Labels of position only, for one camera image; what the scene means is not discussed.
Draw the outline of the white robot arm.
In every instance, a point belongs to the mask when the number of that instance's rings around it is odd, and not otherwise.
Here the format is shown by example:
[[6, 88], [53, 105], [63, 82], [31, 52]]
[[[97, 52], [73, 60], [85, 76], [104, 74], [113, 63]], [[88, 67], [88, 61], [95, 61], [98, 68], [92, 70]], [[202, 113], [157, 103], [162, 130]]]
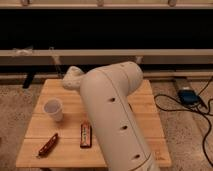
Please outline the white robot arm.
[[79, 93], [109, 171], [160, 171], [127, 100], [142, 80], [131, 61], [87, 73], [71, 66], [62, 79], [65, 89]]

